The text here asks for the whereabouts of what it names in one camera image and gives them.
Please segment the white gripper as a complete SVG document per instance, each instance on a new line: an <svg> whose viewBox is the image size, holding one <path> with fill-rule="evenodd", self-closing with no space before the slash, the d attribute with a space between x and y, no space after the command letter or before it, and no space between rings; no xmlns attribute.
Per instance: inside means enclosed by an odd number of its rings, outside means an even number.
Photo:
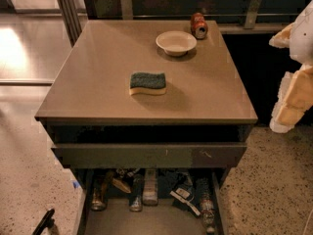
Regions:
<svg viewBox="0 0 313 235"><path fill-rule="evenodd" d="M305 64L295 73L285 73L279 87L278 101L272 111L271 130L287 133L313 106L313 0L293 24L290 23L269 40L269 45L290 47L291 58Z"/></svg>

